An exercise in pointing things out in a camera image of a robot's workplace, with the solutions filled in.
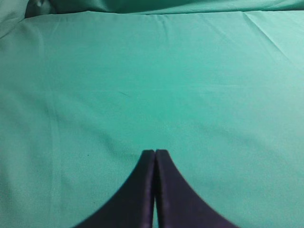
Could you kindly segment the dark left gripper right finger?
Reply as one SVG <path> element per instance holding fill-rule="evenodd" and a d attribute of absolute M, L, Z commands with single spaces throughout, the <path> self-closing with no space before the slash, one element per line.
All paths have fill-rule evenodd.
<path fill-rule="evenodd" d="M 234 228 L 186 182 L 167 150 L 157 150 L 155 198 L 160 228 Z"/>

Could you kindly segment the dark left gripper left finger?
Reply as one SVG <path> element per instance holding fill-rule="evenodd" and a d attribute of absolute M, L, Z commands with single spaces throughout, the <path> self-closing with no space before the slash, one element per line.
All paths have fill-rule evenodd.
<path fill-rule="evenodd" d="M 120 189 L 77 228 L 151 228 L 155 151 L 142 152 Z"/>

